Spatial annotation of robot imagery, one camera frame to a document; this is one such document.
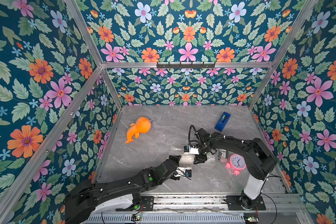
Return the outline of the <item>clear bubble wrap sheet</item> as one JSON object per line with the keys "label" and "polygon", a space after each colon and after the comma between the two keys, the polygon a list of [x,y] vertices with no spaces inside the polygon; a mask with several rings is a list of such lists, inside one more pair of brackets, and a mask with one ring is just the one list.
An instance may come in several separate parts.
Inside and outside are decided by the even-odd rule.
{"label": "clear bubble wrap sheet", "polygon": [[194,164],[195,154],[189,154],[184,152],[184,146],[171,146],[169,155],[181,156],[180,165],[182,167],[191,167],[196,172],[213,171],[222,167],[222,164],[218,161],[217,154],[207,154],[207,161],[204,163]]}

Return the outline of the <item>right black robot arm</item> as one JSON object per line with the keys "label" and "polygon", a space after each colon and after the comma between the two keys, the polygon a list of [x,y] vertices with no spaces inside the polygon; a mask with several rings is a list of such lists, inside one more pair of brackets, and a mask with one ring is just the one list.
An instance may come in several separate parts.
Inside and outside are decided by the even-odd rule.
{"label": "right black robot arm", "polygon": [[243,189],[240,204],[244,209],[251,210],[261,196],[262,188],[268,179],[268,175],[274,170],[277,161],[270,148],[265,145],[262,139],[241,140],[232,136],[226,136],[218,132],[212,134],[204,129],[194,130],[194,136],[197,140],[191,140],[188,137],[189,148],[197,149],[193,164],[202,164],[207,161],[207,155],[214,155],[219,149],[224,149],[238,155],[239,159],[245,164],[241,168],[236,168],[236,172],[246,168],[249,172],[249,178]]}

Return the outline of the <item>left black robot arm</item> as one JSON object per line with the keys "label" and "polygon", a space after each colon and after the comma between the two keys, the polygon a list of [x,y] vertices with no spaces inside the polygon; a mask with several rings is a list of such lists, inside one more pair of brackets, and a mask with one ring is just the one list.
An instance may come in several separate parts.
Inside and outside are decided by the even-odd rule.
{"label": "left black robot arm", "polygon": [[181,156],[170,155],[158,167],[151,167],[141,170],[139,173],[126,179],[109,183],[92,183],[91,180],[82,181],[68,195],[65,203],[65,222],[67,224],[79,224],[86,221],[96,207],[100,204],[112,201],[126,195],[132,196],[129,206],[113,205],[114,210],[131,209],[141,204],[142,192],[151,191],[162,185],[169,179],[179,179],[175,177]]}

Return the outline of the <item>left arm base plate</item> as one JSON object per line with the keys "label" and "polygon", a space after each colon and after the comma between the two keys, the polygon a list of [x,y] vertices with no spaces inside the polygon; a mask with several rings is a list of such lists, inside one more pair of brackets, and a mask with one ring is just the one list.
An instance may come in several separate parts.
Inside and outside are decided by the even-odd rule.
{"label": "left arm base plate", "polygon": [[133,211],[153,211],[155,197],[153,196],[133,196]]}

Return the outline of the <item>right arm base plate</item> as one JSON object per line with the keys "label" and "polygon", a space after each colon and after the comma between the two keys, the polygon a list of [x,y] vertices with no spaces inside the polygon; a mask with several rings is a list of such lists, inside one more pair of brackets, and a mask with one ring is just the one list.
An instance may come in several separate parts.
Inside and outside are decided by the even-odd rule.
{"label": "right arm base plate", "polygon": [[252,211],[259,210],[265,211],[266,206],[262,196],[259,196],[255,200],[251,200],[248,197],[242,196],[226,196],[224,202],[227,203],[230,211]]}

